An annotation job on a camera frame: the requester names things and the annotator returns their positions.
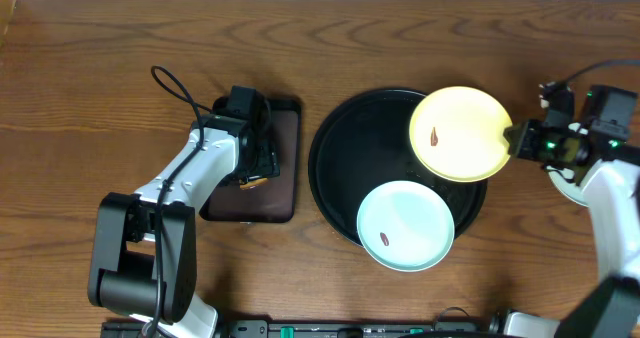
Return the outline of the orange sponge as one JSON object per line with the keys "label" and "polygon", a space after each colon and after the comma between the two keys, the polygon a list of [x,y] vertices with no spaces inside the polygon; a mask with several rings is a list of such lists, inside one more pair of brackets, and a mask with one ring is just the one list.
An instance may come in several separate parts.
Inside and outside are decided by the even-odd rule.
{"label": "orange sponge", "polygon": [[246,180],[240,180],[239,181],[239,187],[242,190],[249,190],[249,189],[254,189],[257,186],[260,186],[262,184],[265,184],[268,181],[268,178],[247,178]]}

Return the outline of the yellow plate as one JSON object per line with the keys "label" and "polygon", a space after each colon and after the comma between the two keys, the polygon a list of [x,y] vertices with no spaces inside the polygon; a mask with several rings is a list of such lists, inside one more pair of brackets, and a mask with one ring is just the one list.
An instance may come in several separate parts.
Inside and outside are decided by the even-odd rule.
{"label": "yellow plate", "polygon": [[414,109],[409,123],[416,158],[446,180],[487,179],[509,161],[504,130],[512,120],[501,103],[479,89],[453,86],[436,90]]}

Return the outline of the mint green plate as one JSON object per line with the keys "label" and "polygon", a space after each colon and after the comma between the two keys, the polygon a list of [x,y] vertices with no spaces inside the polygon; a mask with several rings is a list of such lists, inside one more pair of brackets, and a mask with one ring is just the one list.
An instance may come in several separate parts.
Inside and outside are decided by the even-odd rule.
{"label": "mint green plate", "polygon": [[562,195],[578,205],[587,207],[583,193],[574,180],[575,173],[571,169],[548,167],[547,173],[555,188]]}
{"label": "mint green plate", "polygon": [[368,193],[357,211],[356,230],[375,261],[400,272],[435,266],[449,253],[455,236],[445,201],[411,181],[384,183]]}

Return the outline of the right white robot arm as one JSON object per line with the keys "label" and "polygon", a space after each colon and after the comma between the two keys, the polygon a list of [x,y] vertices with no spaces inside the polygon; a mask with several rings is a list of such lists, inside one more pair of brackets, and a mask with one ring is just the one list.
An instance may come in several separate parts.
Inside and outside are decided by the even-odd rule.
{"label": "right white robot arm", "polygon": [[592,125],[585,134],[537,120],[504,131],[509,154],[569,169],[589,211],[600,282],[564,319],[510,313],[514,337],[627,337],[639,321],[639,149]]}

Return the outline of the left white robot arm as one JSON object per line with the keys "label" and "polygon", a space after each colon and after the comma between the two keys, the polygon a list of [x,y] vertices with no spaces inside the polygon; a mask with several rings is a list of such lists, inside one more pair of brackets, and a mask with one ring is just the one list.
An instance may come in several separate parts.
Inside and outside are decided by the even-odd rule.
{"label": "left white robot arm", "polygon": [[111,192],[96,221],[87,295],[94,306],[145,323],[153,337],[211,337],[217,311],[195,292],[195,218],[224,180],[249,179],[272,157],[271,114],[196,118],[173,160],[132,194]]}

